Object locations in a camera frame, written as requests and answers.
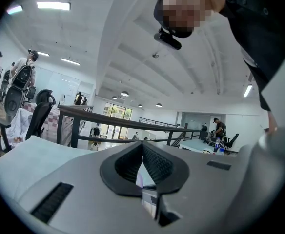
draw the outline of water bottle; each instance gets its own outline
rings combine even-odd
[[[217,138],[213,152],[215,152],[215,153],[217,152],[217,150],[220,146],[220,142],[221,142],[220,138]]]

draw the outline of white ceiling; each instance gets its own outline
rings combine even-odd
[[[71,10],[39,10],[37,1],[70,2]],[[133,0],[133,7],[120,11],[128,16],[122,18],[120,39],[107,51],[102,48],[102,33],[120,30],[117,22],[109,23],[116,16],[112,10],[118,8],[117,2],[126,1],[17,0],[15,3],[22,4],[24,11],[4,20],[25,48],[50,54],[48,59],[40,59],[85,73],[86,83],[89,77],[102,76],[96,93],[104,98],[119,96],[123,90],[130,93],[125,103],[133,100],[134,104],[143,105],[161,102],[163,98],[173,101],[190,92],[243,96],[250,72],[226,18],[212,15],[189,38],[177,39],[182,49],[173,51],[153,38],[160,27],[153,18],[156,0]],[[134,8],[134,2],[140,9]],[[160,55],[157,59],[152,57],[155,52]],[[60,57],[81,66],[64,63]],[[102,58],[108,63],[104,69]],[[256,86],[249,96],[258,96]]]

